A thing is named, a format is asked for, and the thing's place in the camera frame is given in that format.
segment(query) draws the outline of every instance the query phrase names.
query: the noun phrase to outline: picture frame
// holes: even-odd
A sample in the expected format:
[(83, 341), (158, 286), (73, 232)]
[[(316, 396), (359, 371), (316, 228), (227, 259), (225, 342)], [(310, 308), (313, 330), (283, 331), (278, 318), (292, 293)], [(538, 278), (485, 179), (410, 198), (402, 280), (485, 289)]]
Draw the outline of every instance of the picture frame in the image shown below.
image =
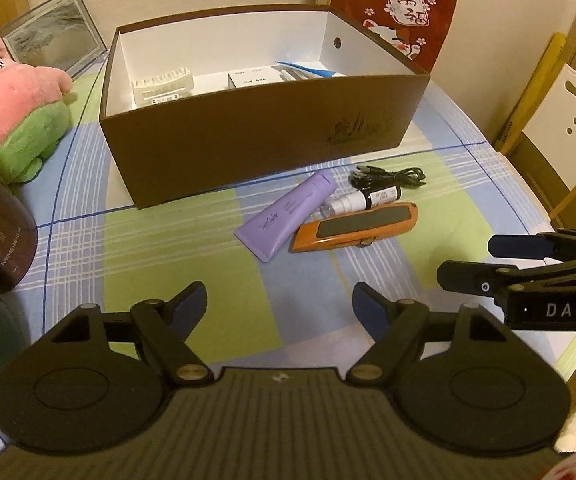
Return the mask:
[(48, 0), (0, 28), (10, 57), (75, 77), (108, 49), (83, 0)]

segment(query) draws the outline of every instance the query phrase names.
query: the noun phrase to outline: lucky cat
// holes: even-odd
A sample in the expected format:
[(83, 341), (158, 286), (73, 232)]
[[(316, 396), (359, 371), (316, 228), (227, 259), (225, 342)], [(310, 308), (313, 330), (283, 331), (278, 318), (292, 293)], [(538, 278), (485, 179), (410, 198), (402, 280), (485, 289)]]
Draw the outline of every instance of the lucky cat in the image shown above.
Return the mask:
[(407, 28), (394, 28), (385, 27), (385, 25), (378, 25), (373, 20), (364, 20), (364, 27), (367, 27), (375, 34), (378, 34), (382, 40), (388, 41), (392, 46), (399, 50), (408, 59), (415, 59), (421, 52), (421, 46), (418, 44), (410, 44), (410, 31)]
[(13, 61), (0, 36), (0, 175), (26, 182), (63, 137), (70, 112), (63, 94), (72, 79), (63, 70)]

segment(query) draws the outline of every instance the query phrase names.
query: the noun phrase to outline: patrick star plush toy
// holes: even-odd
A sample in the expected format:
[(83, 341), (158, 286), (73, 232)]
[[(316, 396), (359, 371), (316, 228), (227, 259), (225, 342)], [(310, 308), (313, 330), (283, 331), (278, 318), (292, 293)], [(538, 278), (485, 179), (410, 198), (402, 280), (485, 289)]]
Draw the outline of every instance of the patrick star plush toy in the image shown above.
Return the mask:
[(63, 70), (13, 61), (0, 36), (0, 175), (8, 184), (32, 180), (70, 122)]

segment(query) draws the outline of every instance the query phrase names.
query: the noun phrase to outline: box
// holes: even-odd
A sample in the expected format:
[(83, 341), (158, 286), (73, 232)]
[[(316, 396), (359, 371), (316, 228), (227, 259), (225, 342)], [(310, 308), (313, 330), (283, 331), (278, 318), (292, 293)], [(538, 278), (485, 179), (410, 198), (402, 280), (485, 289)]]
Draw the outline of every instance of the box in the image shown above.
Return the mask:
[[(228, 88), (228, 72), (289, 61), (340, 72)], [(136, 108), (130, 81), (187, 66), (191, 95)], [(202, 10), (119, 27), (99, 120), (144, 208), (399, 145), (430, 76), (327, 6)]]

